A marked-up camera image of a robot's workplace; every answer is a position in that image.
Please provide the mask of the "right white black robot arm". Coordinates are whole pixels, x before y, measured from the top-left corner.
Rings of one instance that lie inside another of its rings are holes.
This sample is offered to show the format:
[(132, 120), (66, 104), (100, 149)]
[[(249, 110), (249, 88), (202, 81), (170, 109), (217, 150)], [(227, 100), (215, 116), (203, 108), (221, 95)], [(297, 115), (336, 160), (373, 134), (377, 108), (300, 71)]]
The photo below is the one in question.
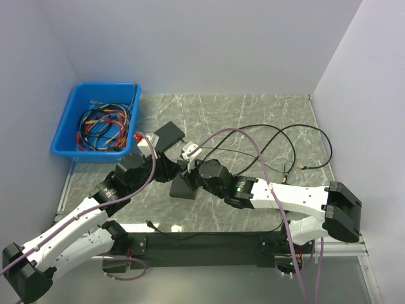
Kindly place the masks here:
[(362, 202), (341, 182), (332, 181), (327, 187), (277, 184), (233, 175), (218, 160), (199, 161), (180, 176), (190, 189), (202, 188), (234, 208), (303, 214), (301, 220), (290, 220), (286, 232), (278, 237), (278, 245), (286, 253), (324, 237), (343, 243), (360, 239)]

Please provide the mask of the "black network switch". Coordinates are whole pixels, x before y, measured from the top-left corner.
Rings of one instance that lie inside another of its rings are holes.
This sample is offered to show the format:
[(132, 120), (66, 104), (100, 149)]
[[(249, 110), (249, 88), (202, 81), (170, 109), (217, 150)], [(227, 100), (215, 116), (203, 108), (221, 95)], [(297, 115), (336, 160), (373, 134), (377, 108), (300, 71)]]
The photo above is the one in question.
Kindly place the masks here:
[(185, 200), (195, 200), (197, 190), (190, 190), (186, 183), (180, 178), (179, 174), (172, 180), (170, 187), (170, 197), (180, 198)]
[(165, 152), (185, 137), (185, 133), (172, 121), (154, 132), (158, 136), (155, 150)]

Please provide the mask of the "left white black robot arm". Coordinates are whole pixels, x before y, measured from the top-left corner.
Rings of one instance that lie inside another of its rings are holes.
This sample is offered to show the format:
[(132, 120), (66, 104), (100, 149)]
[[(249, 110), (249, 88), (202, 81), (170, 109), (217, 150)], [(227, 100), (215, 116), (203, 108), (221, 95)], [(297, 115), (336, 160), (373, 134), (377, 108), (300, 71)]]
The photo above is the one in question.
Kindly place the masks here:
[(45, 295), (54, 280), (84, 261), (111, 252), (123, 253), (127, 233), (110, 220), (152, 181), (169, 182), (182, 171), (163, 152), (129, 154), (67, 216), (23, 245), (2, 252), (1, 275), (22, 303)]

